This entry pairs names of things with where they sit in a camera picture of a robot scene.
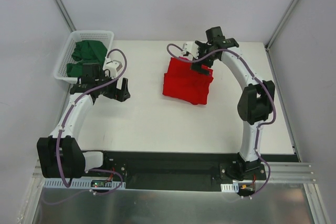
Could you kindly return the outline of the pink t shirt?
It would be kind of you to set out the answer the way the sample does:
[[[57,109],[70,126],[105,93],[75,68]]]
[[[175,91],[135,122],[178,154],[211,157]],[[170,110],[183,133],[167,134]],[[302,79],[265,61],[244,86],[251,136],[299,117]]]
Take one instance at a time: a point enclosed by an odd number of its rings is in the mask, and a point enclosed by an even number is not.
[[[179,57],[179,60],[182,60],[182,61],[190,61],[188,58],[185,58],[185,57]]]

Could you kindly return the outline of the right aluminium frame post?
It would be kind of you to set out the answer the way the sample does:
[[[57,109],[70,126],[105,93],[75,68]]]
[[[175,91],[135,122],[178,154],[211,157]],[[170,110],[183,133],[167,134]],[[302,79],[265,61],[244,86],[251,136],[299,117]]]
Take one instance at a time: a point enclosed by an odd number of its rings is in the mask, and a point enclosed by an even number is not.
[[[278,36],[280,35],[281,31],[284,29],[286,23],[289,21],[292,13],[295,11],[297,5],[301,0],[291,0],[289,5],[287,6],[284,14],[282,15],[280,21],[278,22],[274,32],[272,33],[270,39],[265,45],[265,49],[268,52],[270,48],[273,46],[275,41],[277,40]]]

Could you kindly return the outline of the green t shirt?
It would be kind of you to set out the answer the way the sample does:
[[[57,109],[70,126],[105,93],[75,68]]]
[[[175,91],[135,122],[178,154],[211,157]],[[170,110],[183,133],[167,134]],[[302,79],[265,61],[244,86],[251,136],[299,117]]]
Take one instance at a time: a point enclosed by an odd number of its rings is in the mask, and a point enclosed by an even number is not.
[[[71,55],[75,63],[67,64],[67,76],[77,78],[82,75],[82,66],[85,63],[98,63],[103,66],[107,55],[106,46],[97,40],[83,40],[76,43]]]

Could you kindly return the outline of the aluminium front rail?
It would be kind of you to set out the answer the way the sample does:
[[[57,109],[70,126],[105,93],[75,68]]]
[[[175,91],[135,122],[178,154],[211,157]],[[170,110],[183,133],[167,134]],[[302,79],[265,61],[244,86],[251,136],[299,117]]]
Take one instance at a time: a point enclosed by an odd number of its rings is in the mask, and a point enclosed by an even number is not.
[[[266,171],[266,180],[270,183],[309,183],[314,182],[315,177],[312,171],[312,167],[310,164],[301,163],[298,161],[295,155],[264,155],[264,159],[267,160],[267,164],[261,162],[264,165]],[[80,178],[66,178],[66,182],[72,183],[74,179],[99,179],[99,180],[107,180],[108,177],[95,177],[90,176],[89,172],[95,172],[97,168],[93,168],[88,172],[85,172]],[[119,173],[110,171],[109,176],[120,176]],[[233,182],[246,182],[251,183],[252,181],[240,181],[233,179]]]

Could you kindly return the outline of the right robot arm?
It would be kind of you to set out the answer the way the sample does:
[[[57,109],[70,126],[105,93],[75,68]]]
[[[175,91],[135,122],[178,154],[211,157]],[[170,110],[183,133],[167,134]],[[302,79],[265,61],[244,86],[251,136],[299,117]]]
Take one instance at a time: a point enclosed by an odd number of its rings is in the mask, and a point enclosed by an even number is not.
[[[208,76],[215,60],[225,64],[239,83],[242,94],[237,112],[243,121],[243,140],[237,160],[225,169],[227,177],[235,180],[250,178],[261,165],[260,139],[269,115],[276,114],[274,105],[275,84],[261,80],[239,51],[234,38],[226,38],[222,29],[212,27],[206,31],[206,42],[194,41],[196,50],[191,69]]]

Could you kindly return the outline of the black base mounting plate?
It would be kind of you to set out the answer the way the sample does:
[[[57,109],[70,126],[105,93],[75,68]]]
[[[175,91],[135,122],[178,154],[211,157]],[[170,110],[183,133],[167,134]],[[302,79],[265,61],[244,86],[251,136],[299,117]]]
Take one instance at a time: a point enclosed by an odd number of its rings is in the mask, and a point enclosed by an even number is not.
[[[233,182],[231,175],[266,180],[263,164],[243,173],[237,154],[104,151],[102,166],[88,174],[108,177],[110,171],[120,174],[114,181],[139,190],[220,191],[222,184]]]

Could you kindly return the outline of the white plastic basket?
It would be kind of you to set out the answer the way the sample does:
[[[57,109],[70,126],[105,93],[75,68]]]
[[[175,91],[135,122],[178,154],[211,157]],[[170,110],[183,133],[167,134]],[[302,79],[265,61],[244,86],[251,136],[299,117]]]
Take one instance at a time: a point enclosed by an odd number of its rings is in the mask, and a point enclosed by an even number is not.
[[[54,68],[54,77],[57,80],[65,81],[69,84],[75,84],[77,82],[77,78],[68,77],[67,75],[67,64],[75,63],[75,60],[72,58],[72,53],[76,47],[76,43],[83,40],[96,40],[100,41],[104,44],[107,50],[112,49],[112,42],[114,39],[114,33],[109,30],[76,30],[73,31],[63,49],[61,54],[56,61],[56,65]]]

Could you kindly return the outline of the red t shirt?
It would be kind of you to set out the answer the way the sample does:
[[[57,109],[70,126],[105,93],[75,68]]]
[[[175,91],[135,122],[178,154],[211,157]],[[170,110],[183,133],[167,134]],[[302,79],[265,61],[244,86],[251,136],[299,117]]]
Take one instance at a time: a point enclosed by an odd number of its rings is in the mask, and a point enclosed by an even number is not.
[[[213,81],[213,70],[204,66],[209,74],[201,74],[191,69],[191,64],[171,58],[163,77],[162,94],[180,99],[193,105],[206,105],[209,86]]]

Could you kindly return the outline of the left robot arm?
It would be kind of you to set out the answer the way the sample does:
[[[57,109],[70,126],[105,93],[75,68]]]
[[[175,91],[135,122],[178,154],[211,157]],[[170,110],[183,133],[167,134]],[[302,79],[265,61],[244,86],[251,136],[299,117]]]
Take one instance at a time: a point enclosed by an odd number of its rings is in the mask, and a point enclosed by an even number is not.
[[[106,60],[103,66],[86,63],[82,75],[70,89],[69,103],[59,123],[48,137],[37,142],[41,171],[45,178],[80,178],[93,169],[99,176],[111,171],[111,163],[105,160],[102,151],[80,149],[77,139],[84,120],[99,96],[124,102],[130,98],[128,80],[118,77],[123,74],[122,63]]]

